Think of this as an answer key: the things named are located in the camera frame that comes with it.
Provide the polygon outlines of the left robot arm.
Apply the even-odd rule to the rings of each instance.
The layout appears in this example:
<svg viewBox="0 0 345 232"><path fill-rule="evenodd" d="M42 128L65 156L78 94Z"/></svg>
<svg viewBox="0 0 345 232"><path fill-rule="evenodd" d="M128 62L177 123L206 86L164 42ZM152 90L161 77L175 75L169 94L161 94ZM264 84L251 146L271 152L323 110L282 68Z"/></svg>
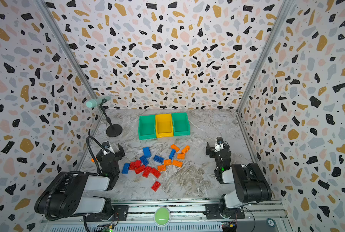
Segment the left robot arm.
<svg viewBox="0 0 345 232"><path fill-rule="evenodd" d="M60 172L36 201L35 212L49 221L79 216L101 221L116 218L111 199L85 193L112 190L116 185L120 174L118 162L125 156L123 147L118 145L117 148L114 151L109 143L103 143L96 156L100 173Z"/></svg>

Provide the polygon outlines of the orange lego brick top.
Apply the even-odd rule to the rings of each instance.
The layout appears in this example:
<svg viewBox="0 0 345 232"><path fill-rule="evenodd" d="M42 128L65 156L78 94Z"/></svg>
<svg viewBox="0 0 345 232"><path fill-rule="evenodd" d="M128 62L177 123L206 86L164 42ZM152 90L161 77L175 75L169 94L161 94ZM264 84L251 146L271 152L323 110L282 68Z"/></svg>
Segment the orange lego brick top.
<svg viewBox="0 0 345 232"><path fill-rule="evenodd" d="M171 145L171 149L174 150L175 153L180 151L180 148L178 148L176 145Z"/></svg>

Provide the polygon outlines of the orange lego brick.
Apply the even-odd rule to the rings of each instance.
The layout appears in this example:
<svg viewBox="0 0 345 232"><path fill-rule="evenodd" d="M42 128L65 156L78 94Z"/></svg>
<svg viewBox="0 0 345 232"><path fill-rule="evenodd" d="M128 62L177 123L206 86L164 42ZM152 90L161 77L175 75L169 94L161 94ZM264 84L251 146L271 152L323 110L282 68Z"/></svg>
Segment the orange lego brick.
<svg viewBox="0 0 345 232"><path fill-rule="evenodd" d="M186 154L190 150L190 146L186 146L183 150L182 153Z"/></svg>
<svg viewBox="0 0 345 232"><path fill-rule="evenodd" d="M180 151L180 148L178 148L176 145L171 145L171 149L174 150L175 153Z"/></svg>

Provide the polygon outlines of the orange lego brick low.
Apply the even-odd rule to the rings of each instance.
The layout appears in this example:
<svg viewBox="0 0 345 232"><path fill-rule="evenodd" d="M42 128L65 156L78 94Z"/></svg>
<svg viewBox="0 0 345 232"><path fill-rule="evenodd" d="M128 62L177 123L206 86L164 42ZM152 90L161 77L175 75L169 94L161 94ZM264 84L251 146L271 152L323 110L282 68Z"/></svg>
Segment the orange lego brick low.
<svg viewBox="0 0 345 232"><path fill-rule="evenodd" d="M159 172L166 171L166 165L164 165L164 164L163 164L163 165L159 165L159 166L158 166L158 171L159 171Z"/></svg>
<svg viewBox="0 0 345 232"><path fill-rule="evenodd" d="M177 161L177 160L172 160L172 165L179 167L179 168L182 168L183 162Z"/></svg>

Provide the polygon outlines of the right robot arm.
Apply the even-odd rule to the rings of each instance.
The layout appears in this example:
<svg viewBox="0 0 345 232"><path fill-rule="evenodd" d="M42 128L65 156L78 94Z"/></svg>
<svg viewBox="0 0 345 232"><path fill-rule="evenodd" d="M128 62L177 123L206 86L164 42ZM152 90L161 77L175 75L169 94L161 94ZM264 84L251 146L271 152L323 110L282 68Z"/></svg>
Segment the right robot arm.
<svg viewBox="0 0 345 232"><path fill-rule="evenodd" d="M206 155L215 160L214 174L220 184L233 184L233 191L223 194L216 204L206 204L207 219L242 219L243 207L272 198L272 190L256 163L231 164L228 142L218 137L214 146L206 145Z"/></svg>

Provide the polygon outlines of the blue lego brick slim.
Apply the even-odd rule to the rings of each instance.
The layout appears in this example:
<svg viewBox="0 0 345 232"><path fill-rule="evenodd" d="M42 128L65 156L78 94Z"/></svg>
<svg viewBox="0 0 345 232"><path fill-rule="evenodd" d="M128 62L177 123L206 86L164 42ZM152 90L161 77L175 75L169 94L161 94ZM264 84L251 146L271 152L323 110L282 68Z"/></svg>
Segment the blue lego brick slim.
<svg viewBox="0 0 345 232"><path fill-rule="evenodd" d="M176 154L176 150L175 149L172 149L171 152L170 152L170 155L169 155L169 159L174 159L174 156Z"/></svg>

